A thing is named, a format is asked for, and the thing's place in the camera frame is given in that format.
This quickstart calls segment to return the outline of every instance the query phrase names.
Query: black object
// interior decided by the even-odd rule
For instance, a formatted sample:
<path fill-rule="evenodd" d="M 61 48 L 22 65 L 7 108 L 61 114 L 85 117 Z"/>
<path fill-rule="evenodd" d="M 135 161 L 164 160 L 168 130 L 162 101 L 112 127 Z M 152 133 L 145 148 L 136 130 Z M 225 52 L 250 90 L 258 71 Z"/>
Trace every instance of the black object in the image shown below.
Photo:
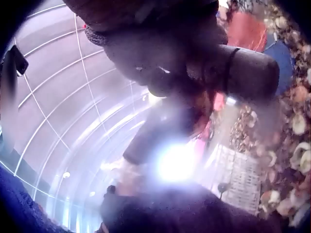
<path fill-rule="evenodd" d="M 222 197 L 222 194 L 227 191 L 229 188 L 229 184 L 227 183 L 220 183 L 217 187 L 218 191 L 220 192 L 220 199 Z"/>
<path fill-rule="evenodd" d="M 25 59 L 25 57 L 23 56 L 23 54 L 20 52 L 20 50 L 16 45 L 13 45 L 9 51 L 10 54 L 12 55 L 12 59 L 14 59 L 15 61 L 16 70 L 19 72 L 20 75 L 23 75 L 29 66 L 28 61 Z M 3 63 L 4 61 L 2 60 L 0 63 L 0 77 L 3 69 Z"/>

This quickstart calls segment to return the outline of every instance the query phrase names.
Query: dark clothing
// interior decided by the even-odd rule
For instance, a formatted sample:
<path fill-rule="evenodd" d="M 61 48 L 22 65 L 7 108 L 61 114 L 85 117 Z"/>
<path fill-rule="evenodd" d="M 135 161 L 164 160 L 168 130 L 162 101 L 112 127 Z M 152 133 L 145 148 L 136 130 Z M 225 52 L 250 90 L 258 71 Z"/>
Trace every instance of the dark clothing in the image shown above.
<path fill-rule="evenodd" d="M 65 3 L 86 22 L 88 39 L 104 48 L 123 75 L 148 86 L 152 94 L 168 96 L 174 90 L 185 94 L 202 90 L 197 81 L 188 77 L 186 60 L 196 50 L 202 31 L 207 31 L 204 34 L 207 38 L 208 33 L 217 34 L 210 29 L 218 30 L 218 1 L 65 0 Z"/>
<path fill-rule="evenodd" d="M 279 226 L 224 203 L 194 183 L 137 197 L 107 195 L 101 214 L 109 233 L 280 232 Z"/>
<path fill-rule="evenodd" d="M 0 210 L 7 232 L 70 233 L 54 224 L 32 200 L 22 182 L 0 167 Z"/>

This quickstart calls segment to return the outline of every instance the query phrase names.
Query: ceiling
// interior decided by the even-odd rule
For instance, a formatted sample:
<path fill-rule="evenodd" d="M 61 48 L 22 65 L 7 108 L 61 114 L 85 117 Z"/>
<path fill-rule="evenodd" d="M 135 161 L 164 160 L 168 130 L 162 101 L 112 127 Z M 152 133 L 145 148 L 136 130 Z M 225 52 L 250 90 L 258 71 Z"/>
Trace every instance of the ceiling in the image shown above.
<path fill-rule="evenodd" d="M 12 41 L 29 67 L 18 78 L 14 148 L 21 158 L 10 171 L 33 189 L 35 201 L 44 194 L 52 202 L 100 204 L 112 179 L 101 164 L 121 158 L 150 107 L 146 87 L 124 78 L 103 48 L 87 40 L 83 26 L 61 0 L 50 0 Z M 27 180 L 22 160 L 36 179 Z M 65 172 L 70 177 L 64 179 Z M 42 180 L 49 190 L 40 187 Z M 54 204 L 42 205 L 53 215 Z"/>

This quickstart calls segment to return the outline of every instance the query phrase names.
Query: white grid lines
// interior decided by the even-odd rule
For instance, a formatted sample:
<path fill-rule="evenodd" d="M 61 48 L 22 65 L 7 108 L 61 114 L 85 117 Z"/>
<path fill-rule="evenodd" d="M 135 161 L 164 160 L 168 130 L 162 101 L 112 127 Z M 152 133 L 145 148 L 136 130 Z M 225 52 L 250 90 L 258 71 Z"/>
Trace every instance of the white grid lines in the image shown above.
<path fill-rule="evenodd" d="M 75 18 L 75 27 L 76 27 L 76 35 L 77 35 L 78 47 L 79 47 L 79 52 L 80 52 L 80 56 L 81 56 L 81 61 L 82 61 L 82 65 L 83 65 L 83 69 L 84 69 L 84 73 L 85 73 L 87 85 L 88 85 L 88 87 L 89 87 L 89 90 L 90 90 L 90 93 L 91 93 L 93 102 L 94 102 L 94 104 L 95 104 L 95 108 L 96 108 L 96 111 L 97 111 L 97 113 L 98 113 L 99 120 L 101 121 L 100 113 L 99 113 L 99 111 L 98 111 L 98 108 L 97 108 L 97 105 L 96 105 L 96 102 L 95 102 L 95 99 L 94 99 L 94 96 L 93 96 L 93 93 L 92 93 L 92 90 L 91 90 L 91 87 L 90 87 L 89 79 L 88 79 L 88 77 L 87 77 L 87 73 L 86 73 L 86 69 L 85 69 L 85 65 L 84 65 L 84 61 L 83 61 L 83 57 L 82 57 L 81 46 L 80 46 L 80 41 L 79 41 L 79 36 L 78 36 L 78 30 L 77 30 L 77 17 L 76 17 L 76 14 L 75 14 L 75 13 L 73 14 L 73 16 L 74 16 L 74 18 Z"/>

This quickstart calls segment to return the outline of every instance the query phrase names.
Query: bright light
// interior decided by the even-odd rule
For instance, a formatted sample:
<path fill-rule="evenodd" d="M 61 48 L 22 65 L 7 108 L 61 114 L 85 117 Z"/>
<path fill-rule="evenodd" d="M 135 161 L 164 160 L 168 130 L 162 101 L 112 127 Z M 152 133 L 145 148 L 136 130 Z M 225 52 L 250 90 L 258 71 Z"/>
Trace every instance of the bright light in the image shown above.
<path fill-rule="evenodd" d="M 169 148 L 160 159 L 158 172 L 162 179 L 170 182 L 183 181 L 191 178 L 196 159 L 186 145 L 174 145 Z"/>
<path fill-rule="evenodd" d="M 235 103 L 236 103 L 236 100 L 235 100 L 235 99 L 233 99 L 233 98 L 231 98 L 231 97 L 228 97 L 228 98 L 227 98 L 227 104 L 229 104 L 229 105 L 235 105 Z"/>
<path fill-rule="evenodd" d="M 159 101 L 161 101 L 161 99 L 162 99 L 161 97 L 154 96 L 150 92 L 148 94 L 149 104 L 151 104 L 151 105 L 158 103 Z"/>
<path fill-rule="evenodd" d="M 163 67 L 160 67 L 159 66 L 159 68 L 161 69 L 161 70 L 163 70 L 166 74 L 169 74 L 171 71 L 168 71 L 168 70 L 166 70 L 166 69 L 164 69 Z"/>
<path fill-rule="evenodd" d="M 69 172 L 65 172 L 64 174 L 63 174 L 63 178 L 65 179 L 65 178 L 68 178 L 70 176 L 70 173 Z"/>

